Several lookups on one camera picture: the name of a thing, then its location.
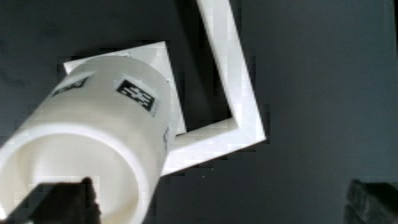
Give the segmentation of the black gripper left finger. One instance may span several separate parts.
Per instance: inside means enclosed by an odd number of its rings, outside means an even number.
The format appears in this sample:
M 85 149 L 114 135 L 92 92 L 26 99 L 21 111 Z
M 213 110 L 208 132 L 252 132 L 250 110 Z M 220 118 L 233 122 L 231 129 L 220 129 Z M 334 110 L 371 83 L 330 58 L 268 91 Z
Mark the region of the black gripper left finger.
M 41 183 L 0 224 L 101 224 L 89 177 L 80 182 Z

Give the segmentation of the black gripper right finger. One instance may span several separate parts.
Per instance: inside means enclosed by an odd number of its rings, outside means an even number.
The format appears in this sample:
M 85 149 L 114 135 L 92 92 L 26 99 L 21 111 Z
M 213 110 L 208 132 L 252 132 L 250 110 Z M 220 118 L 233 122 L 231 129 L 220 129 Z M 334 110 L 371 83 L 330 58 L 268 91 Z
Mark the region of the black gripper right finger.
M 353 179 L 346 200 L 343 224 L 398 224 L 398 183 Z

